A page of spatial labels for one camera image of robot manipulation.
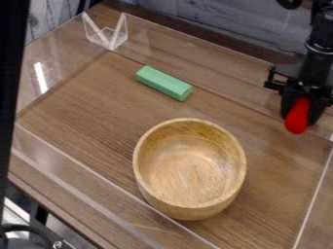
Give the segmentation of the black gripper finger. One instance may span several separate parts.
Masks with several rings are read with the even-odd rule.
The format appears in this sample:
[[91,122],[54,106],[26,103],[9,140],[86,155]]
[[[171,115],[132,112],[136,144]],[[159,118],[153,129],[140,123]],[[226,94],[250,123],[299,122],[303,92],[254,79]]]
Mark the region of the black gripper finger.
[[286,119],[294,104],[295,100],[298,98],[298,95],[292,91],[284,91],[280,96],[280,110],[279,115],[282,119]]
[[333,105],[331,96],[319,96],[310,101],[307,125],[314,125],[321,118],[325,109]]

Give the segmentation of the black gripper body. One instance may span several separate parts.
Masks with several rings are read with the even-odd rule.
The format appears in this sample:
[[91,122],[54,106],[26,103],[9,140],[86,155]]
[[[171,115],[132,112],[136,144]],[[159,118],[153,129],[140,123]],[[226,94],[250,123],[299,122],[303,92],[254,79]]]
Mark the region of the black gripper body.
[[275,90],[286,100],[307,97],[322,106],[333,105],[333,72],[325,69],[303,69],[302,65],[270,65],[263,82],[266,89]]

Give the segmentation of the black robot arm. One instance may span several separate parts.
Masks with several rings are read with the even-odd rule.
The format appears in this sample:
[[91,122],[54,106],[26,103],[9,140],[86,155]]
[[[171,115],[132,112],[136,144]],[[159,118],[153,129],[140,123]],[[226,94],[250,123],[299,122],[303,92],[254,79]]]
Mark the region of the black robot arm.
[[306,53],[294,65],[268,66],[263,86],[280,94],[286,129],[302,133],[333,105],[333,0],[311,0]]

